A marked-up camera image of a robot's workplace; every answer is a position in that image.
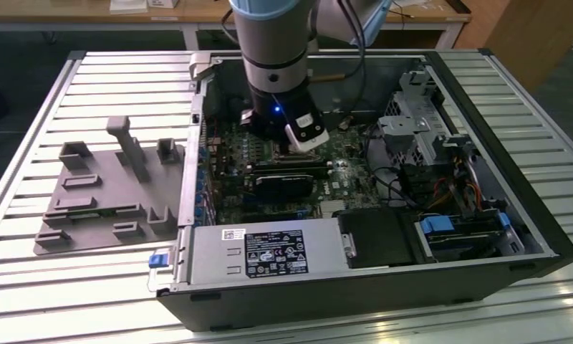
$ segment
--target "table leg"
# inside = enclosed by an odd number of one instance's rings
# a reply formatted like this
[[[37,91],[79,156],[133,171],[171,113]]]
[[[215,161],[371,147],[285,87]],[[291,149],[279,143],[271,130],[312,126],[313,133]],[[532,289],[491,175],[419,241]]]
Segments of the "table leg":
[[[197,25],[184,25],[181,27],[181,31],[187,50],[200,50],[200,43],[197,42]]]
[[[436,49],[452,49],[458,42],[460,30],[463,29],[464,23],[448,24],[448,28],[442,33],[440,40],[438,41]]]

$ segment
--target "floor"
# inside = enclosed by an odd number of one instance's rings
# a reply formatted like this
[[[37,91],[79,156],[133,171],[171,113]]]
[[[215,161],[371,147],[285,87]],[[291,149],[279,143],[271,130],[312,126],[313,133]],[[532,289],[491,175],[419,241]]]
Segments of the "floor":
[[[200,45],[233,48],[224,37],[207,33]],[[55,45],[37,32],[0,33],[0,90],[11,107],[0,119],[0,178],[71,51],[180,49],[177,32],[61,32]],[[535,97],[573,139],[573,50]]]

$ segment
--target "black cable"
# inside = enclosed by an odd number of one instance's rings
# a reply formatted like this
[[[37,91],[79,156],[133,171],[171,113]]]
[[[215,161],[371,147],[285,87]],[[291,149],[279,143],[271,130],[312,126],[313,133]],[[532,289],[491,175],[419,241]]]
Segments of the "black cable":
[[[316,29],[316,23],[319,21],[319,7],[321,6],[321,0],[316,0],[315,6],[309,12],[309,38],[308,42],[313,41],[319,36],[319,30]]]
[[[221,28],[223,28],[223,33],[225,34],[225,36],[228,37],[228,39],[237,45],[240,45],[240,42],[237,41],[236,37],[232,36],[232,34],[228,31],[228,28],[225,27],[225,22],[229,19],[229,16],[233,14],[233,9],[229,9],[228,13],[225,13],[225,15],[221,18]]]
[[[355,35],[356,44],[359,45],[359,64],[356,65],[355,69],[345,74],[345,78],[348,79],[352,77],[364,67],[365,67],[365,34],[363,32],[363,26],[361,21],[359,20],[359,16],[355,15],[356,23],[352,20],[352,14],[355,14],[355,9],[352,7],[349,0],[339,0],[337,5],[340,6],[340,9],[343,11],[345,21],[348,22],[348,25],[351,27],[351,32]]]
[[[355,38],[356,38],[357,45],[359,45],[359,65],[355,68],[355,70],[349,74],[345,75],[345,77],[347,78],[352,77],[360,70],[363,72],[361,84],[359,86],[359,92],[356,94],[355,101],[352,102],[351,108],[344,112],[344,118],[345,118],[347,116],[349,116],[352,111],[356,109],[356,106],[363,99],[363,93],[365,92],[365,84],[367,84],[365,46],[367,46],[367,42],[365,42],[365,32],[363,31],[363,25],[361,25],[361,21],[359,20],[359,16],[355,15],[355,21],[352,20],[351,13],[355,14],[355,9],[352,7],[351,1],[345,0],[345,5],[344,5],[343,0],[339,0],[337,4],[340,6],[340,9],[343,10],[345,20],[348,21],[348,25],[351,27],[352,33],[355,34]]]
[[[405,17],[407,17],[407,15],[403,14],[403,7],[401,7],[400,3],[397,1],[393,1],[393,4],[397,5],[397,7],[400,8],[401,13],[399,13],[399,14],[401,15],[401,31],[403,31],[403,30],[405,30]]]

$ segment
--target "metal bracket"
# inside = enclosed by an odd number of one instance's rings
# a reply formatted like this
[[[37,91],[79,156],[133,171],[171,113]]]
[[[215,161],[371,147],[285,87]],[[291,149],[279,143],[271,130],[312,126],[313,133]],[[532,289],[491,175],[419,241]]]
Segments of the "metal bracket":
[[[212,53],[195,52],[191,55],[189,73],[191,79],[199,81],[212,74]]]
[[[344,246],[344,254],[347,258],[356,257],[356,248],[355,248],[355,239],[352,238],[352,234],[343,234],[343,246]]]
[[[400,86],[404,93],[428,95],[435,91],[438,84],[427,70],[423,70],[404,73],[400,78]]]

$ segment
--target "metal work table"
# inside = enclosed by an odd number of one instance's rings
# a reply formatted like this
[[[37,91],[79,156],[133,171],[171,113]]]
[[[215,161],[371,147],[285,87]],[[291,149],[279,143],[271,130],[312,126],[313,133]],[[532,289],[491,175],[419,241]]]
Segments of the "metal work table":
[[[474,50],[440,55],[573,241],[573,142],[494,57]],[[191,52],[89,52],[65,63],[0,182],[0,343],[573,340],[573,264],[482,302],[192,333],[147,288],[148,257],[169,242],[37,257],[33,236],[63,166],[60,145],[84,140],[92,151],[115,149],[103,131],[108,115],[131,116],[143,145],[165,137],[187,145],[189,59]]]
[[[199,50],[197,32],[221,30],[221,17],[229,9],[228,1],[183,0],[175,9],[149,8],[147,13],[112,15],[109,0],[0,0],[0,32],[60,31],[180,31],[188,50]],[[450,49],[471,15],[455,10],[446,0],[405,6],[401,18],[389,14],[383,30],[440,31],[438,49]]]

